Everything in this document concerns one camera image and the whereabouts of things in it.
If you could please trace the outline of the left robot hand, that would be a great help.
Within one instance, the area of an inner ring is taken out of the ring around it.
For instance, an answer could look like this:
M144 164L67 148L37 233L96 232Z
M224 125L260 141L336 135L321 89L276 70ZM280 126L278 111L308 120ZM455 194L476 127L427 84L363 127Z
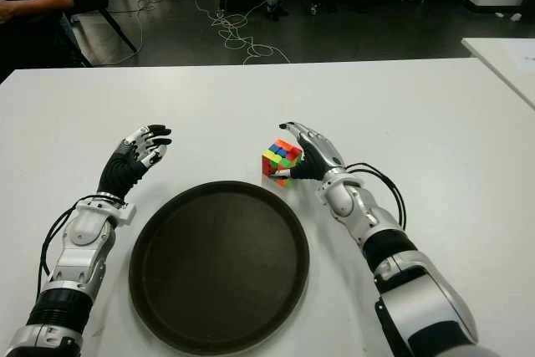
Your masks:
M163 159L171 142L171 129L165 125L141 126L127 135L106 162L97 192L123 201L145 173Z

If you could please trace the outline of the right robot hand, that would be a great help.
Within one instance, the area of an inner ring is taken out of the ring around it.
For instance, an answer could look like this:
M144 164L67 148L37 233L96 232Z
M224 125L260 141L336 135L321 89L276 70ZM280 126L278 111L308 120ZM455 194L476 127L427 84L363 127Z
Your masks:
M303 150L303 159L294 167L272 174L277 179L298 179L322 181L331 171L345 173L342 156L329 139L303 124L286 122L278 126L295 136Z

